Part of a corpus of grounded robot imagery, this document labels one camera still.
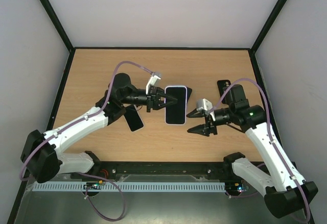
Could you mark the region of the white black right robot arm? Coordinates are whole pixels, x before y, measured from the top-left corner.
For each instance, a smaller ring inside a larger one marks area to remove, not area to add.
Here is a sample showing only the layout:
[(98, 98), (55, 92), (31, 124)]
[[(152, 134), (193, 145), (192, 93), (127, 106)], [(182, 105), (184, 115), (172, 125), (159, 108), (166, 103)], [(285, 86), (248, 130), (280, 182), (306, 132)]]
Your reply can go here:
[(268, 210), (276, 218), (304, 209), (304, 222), (308, 222), (311, 218), (309, 204), (318, 188), (299, 173), (286, 155), (274, 134), (268, 111), (259, 105), (251, 106), (240, 84), (221, 80), (217, 86), (220, 102), (227, 107), (216, 109), (207, 99), (198, 100), (196, 108), (187, 117), (203, 117), (205, 123), (188, 129), (188, 132), (208, 137), (217, 135), (218, 126), (238, 126), (257, 148), (268, 171), (264, 172), (244, 154), (235, 152), (224, 157), (223, 174), (229, 179), (240, 177), (248, 182), (264, 198)]

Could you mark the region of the black white-edged smartphone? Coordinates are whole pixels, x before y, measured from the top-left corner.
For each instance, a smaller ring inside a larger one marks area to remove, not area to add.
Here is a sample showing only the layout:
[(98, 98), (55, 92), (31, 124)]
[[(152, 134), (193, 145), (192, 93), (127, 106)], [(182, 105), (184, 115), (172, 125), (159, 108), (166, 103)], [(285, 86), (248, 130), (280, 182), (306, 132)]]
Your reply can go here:
[(186, 104), (188, 90), (186, 86), (167, 86), (165, 93), (177, 101), (166, 107), (165, 122), (170, 125), (183, 125), (186, 122)]

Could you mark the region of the black phone case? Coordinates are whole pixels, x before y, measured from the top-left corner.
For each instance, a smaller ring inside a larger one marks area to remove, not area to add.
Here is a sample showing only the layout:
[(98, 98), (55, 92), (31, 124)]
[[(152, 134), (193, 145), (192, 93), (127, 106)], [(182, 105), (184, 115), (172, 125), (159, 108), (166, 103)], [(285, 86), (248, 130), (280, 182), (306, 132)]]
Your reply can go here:
[(218, 80), (217, 81), (217, 87), (220, 96), (224, 94), (224, 92), (227, 90), (227, 88), (231, 85), (231, 82), (229, 80)]

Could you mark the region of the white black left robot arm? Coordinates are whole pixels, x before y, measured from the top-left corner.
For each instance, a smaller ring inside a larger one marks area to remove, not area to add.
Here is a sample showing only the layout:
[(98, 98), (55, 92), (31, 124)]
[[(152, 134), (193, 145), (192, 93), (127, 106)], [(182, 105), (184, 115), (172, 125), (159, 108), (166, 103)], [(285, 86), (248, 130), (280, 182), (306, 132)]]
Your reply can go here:
[(159, 79), (153, 73), (146, 88), (137, 89), (128, 74), (116, 74), (105, 96), (86, 113), (56, 129), (28, 134), (20, 157), (24, 169), (38, 183), (48, 182), (59, 174), (94, 173), (99, 160), (92, 152), (75, 154), (66, 150), (88, 134), (117, 121), (126, 113), (126, 104), (144, 106), (147, 112), (176, 104), (177, 98), (156, 85)]

